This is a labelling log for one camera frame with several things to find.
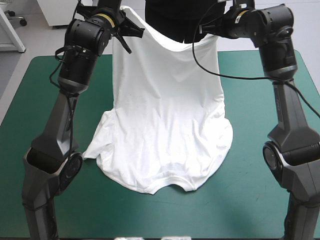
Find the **floor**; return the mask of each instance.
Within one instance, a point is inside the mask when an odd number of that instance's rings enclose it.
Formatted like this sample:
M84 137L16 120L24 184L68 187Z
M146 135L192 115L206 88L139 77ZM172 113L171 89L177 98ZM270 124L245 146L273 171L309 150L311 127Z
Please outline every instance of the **floor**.
M284 0L295 16L293 43L309 69L310 75L320 91L320 0ZM282 0L256 0L256 8L263 9L283 3ZM144 18L144 0L122 0L123 5L131 6ZM26 46L25 53L0 52L0 123L2 122L16 90L28 68L30 61L37 56L54 55L55 50L64 44L65 28L49 27L36 0L14 1L6 6L23 14L28 24L20 26L12 22L17 34ZM112 53L112 44L104 54ZM219 51L253 50L248 39L229 40L220 38Z

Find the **wire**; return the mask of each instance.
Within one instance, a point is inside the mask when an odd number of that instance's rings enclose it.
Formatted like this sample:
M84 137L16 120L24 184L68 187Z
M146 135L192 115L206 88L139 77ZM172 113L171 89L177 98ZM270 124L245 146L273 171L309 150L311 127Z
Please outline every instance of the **wire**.
M230 76L230 75L225 75L225 74L219 74L213 71L210 71L208 69L206 69L204 66L202 66L199 61L197 60L196 57L196 53L195 53L195 41L196 41L196 34L197 31L199 29L199 26L201 24L201 22L203 21L203 19L207 16L207 14L209 13L209 11L215 6L217 5L218 2L215 2L214 4L212 4L207 11L203 14L203 16L201 17L201 19L199 20L199 22L197 23L194 33L193 33L193 40L192 40L192 55L193 55L193 59L196 62L196 64L203 69L204 71L206 71L209 74L215 75L215 76L219 76L219 77L223 77L223 78L228 78L228 79L240 79L240 80L273 80L276 81L277 84L284 84L286 86L288 86L289 88L291 88L292 90L294 90L299 96L300 98L303 100L303 102L314 112L314 114L316 114L318 116L318 118L320 118L320 114L312 107L312 105L306 100L306 98L304 97L304 95L301 93L301 91L294 85L292 85L291 83L289 83L290 81L292 81L293 79L287 80L287 81L283 81L282 79L279 78L275 78L275 77L268 77L268 76L262 76L262 77L241 77L241 76ZM212 23L216 20L218 20L220 17L215 18L214 20L210 21L209 23Z
M77 8L79 7L80 4L81 4L81 0L78 0L77 4L75 6L75 9L74 9L73 15L72 15L72 19L75 19L75 16L77 13Z
M314 112L314 114L317 115L318 118L320 118L320 114L312 107L312 105L306 100L305 96L301 93L301 91L296 86L288 82L285 82L284 84L287 85L289 88L293 89L304 101L304 103L311 109L311 111Z

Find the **white fabric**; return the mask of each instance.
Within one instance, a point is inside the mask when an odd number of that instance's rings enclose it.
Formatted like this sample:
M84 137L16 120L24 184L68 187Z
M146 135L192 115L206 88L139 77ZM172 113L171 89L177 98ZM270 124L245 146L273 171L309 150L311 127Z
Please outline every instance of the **white fabric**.
M171 184L196 190L222 164L233 139L220 79L196 65L191 44L122 9L145 31L142 39L126 37L132 54L113 41L114 108L103 114L84 157L96 158L105 175L140 193ZM216 40L206 36L195 51L218 72Z

